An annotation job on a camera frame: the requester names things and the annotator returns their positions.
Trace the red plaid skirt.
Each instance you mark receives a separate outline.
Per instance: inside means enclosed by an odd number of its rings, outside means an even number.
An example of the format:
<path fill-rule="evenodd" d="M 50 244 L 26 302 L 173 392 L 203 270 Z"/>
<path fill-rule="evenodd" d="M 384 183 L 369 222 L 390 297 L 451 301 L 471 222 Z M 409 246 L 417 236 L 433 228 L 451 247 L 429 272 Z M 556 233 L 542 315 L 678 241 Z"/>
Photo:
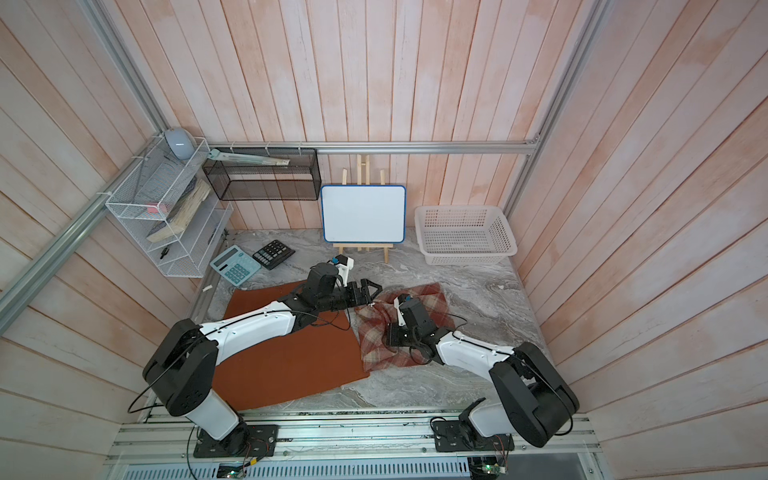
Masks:
<path fill-rule="evenodd" d="M 423 347 L 400 347 L 389 342 L 390 325 L 393 325 L 393 328 L 398 327 L 394 302 L 402 294 L 419 299 L 437 327 L 455 328 L 454 319 L 449 315 L 449 303 L 440 283 L 384 290 L 372 305 L 355 309 L 360 320 L 359 343 L 363 369 L 366 372 L 394 367 L 412 367 L 431 362 Z"/>

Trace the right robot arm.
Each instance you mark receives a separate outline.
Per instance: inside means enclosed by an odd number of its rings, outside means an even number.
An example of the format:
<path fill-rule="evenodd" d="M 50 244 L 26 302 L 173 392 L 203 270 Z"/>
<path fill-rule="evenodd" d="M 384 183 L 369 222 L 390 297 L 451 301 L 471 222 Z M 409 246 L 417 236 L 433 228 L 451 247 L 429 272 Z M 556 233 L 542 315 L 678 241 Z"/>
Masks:
<path fill-rule="evenodd" d="M 536 345 L 494 345 L 440 327 L 410 295 L 397 297 L 394 307 L 397 321 L 386 328 L 387 346 L 415 350 L 421 360 L 460 368 L 493 384 L 496 401 L 481 398 L 459 417 L 458 434 L 469 448 L 477 440 L 512 433 L 541 448 L 571 432 L 579 400 Z"/>

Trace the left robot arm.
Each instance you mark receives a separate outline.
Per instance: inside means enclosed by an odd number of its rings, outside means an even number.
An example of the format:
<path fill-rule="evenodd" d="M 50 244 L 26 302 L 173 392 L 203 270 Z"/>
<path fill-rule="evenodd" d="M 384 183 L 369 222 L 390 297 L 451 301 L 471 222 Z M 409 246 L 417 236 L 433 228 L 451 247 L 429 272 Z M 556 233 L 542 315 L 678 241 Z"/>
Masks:
<path fill-rule="evenodd" d="M 314 265 L 296 290 L 264 307 L 216 322 L 176 322 L 143 369 L 148 389 L 174 417 L 192 421 L 220 446 L 239 452 L 250 439 L 242 416 L 213 389 L 216 368 L 264 341 L 298 332 L 324 312 L 369 305 L 383 287 L 350 281 L 353 260 L 340 255 Z"/>

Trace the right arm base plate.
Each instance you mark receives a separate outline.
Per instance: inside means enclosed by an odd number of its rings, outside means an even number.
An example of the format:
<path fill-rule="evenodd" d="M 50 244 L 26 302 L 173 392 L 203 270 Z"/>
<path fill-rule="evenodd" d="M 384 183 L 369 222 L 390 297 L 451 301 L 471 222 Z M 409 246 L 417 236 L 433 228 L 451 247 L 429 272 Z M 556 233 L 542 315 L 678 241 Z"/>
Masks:
<path fill-rule="evenodd" d="M 510 435 L 482 437 L 468 421 L 447 420 L 438 416 L 433 417 L 429 425 L 437 452 L 507 453 L 514 450 L 514 442 Z"/>

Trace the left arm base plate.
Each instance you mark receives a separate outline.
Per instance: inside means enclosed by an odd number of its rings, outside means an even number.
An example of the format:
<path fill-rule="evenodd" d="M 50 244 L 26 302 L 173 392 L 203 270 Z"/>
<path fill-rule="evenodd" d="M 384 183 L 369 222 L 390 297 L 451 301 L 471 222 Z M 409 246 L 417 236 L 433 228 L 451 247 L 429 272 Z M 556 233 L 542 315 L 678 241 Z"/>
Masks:
<path fill-rule="evenodd" d="M 272 457 L 275 452 L 279 426 L 276 424 L 247 425 L 241 423 L 222 440 L 215 440 L 204 430 L 197 434 L 194 458 L 256 458 Z"/>

